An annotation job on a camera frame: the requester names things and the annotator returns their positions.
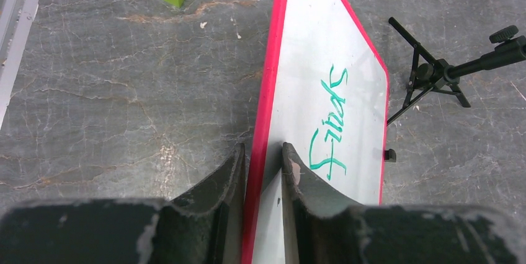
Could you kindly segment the pink framed whiteboard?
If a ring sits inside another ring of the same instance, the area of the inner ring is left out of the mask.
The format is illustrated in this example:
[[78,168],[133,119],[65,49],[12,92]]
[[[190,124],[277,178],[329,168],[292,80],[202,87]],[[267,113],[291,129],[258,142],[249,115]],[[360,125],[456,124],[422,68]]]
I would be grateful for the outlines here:
[[252,142],[242,263],[284,263],[283,143],[345,196],[379,205],[389,78],[348,0],[274,0]]

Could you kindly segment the grey microphone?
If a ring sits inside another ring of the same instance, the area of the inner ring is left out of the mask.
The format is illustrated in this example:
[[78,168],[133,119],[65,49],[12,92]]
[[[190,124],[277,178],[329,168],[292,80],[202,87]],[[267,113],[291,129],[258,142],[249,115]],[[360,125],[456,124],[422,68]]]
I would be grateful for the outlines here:
[[470,108],[471,104],[458,86],[461,77],[525,61],[525,36],[517,36],[519,30],[514,25],[490,35],[489,41],[496,45],[493,51],[453,66],[445,59],[434,58],[394,17],[390,17],[388,23],[412,46],[413,56],[403,106],[389,117],[387,125],[430,92],[452,95],[462,107]]

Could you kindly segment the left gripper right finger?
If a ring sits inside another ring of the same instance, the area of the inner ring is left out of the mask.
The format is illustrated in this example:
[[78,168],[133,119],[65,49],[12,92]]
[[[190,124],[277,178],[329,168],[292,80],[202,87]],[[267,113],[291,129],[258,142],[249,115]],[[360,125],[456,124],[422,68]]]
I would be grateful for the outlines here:
[[525,234],[476,205],[363,205],[282,146],[287,263],[524,263]]

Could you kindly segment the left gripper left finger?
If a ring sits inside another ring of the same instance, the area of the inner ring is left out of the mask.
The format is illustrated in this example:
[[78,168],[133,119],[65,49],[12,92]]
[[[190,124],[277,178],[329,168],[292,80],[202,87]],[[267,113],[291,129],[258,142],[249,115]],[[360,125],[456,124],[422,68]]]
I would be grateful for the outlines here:
[[2,263],[239,263],[246,153],[173,200],[29,200],[1,217]]

